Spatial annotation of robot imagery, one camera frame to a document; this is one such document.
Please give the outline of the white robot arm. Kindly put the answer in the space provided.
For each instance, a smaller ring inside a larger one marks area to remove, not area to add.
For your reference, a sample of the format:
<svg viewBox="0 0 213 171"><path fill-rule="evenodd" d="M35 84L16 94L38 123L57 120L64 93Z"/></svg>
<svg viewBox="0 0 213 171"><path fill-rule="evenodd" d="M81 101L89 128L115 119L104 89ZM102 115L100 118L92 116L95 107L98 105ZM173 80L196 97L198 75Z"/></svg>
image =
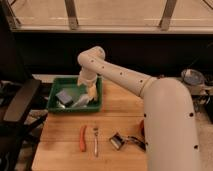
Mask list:
<svg viewBox="0 0 213 171"><path fill-rule="evenodd" d="M98 75L143 99L148 171L202 171L191 94L175 78L157 78L105 60L95 46L78 55L78 82L90 87Z"/></svg>

